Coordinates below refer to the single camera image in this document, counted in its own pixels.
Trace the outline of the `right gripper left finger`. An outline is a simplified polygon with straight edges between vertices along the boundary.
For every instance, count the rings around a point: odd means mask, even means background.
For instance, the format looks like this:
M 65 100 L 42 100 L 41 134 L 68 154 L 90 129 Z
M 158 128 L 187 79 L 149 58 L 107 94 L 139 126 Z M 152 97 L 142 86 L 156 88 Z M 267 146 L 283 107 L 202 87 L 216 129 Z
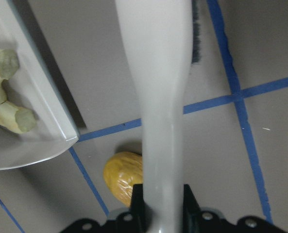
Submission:
M 143 184 L 135 184 L 133 186 L 130 212 L 136 219 L 141 233 L 153 232 L 153 211 L 144 201 Z

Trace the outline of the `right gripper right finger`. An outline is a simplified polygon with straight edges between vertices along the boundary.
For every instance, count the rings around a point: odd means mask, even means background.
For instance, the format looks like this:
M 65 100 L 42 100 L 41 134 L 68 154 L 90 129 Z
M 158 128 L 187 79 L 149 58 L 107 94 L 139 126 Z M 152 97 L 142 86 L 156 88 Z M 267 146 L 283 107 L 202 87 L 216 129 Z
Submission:
M 175 210 L 175 223 L 177 233 L 197 233 L 199 231 L 198 216 L 201 208 L 189 184 L 184 184 L 183 198 Z

